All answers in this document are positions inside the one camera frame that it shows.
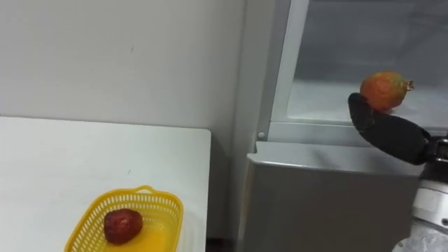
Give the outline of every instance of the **refrigerator door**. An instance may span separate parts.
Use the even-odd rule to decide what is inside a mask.
[[[408,237],[422,167],[372,148],[256,146],[248,155],[243,251],[392,251]]]

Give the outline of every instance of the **basket handle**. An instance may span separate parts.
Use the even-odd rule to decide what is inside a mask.
[[[139,187],[136,187],[136,188],[132,189],[132,191],[134,191],[136,193],[141,191],[141,190],[148,190],[151,193],[156,193],[157,192],[156,190],[154,190],[154,188],[150,187],[149,185],[140,185]]]

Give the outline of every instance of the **yellow basket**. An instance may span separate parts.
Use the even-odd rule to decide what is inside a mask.
[[[122,208],[138,211],[143,216],[143,228],[131,241],[116,246],[104,237],[104,216]],[[65,252],[175,252],[182,217],[182,202],[171,193],[147,185],[112,190],[89,206],[71,234]]]

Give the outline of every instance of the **white wall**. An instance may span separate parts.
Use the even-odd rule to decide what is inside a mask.
[[[243,2],[2,0],[0,115],[208,128],[225,161]]]

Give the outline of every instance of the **robotic hand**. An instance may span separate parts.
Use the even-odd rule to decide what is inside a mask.
[[[349,96],[351,121],[374,147],[413,165],[426,163],[414,200],[411,235],[393,252],[448,252],[448,136],[431,136],[404,118],[375,111]]]

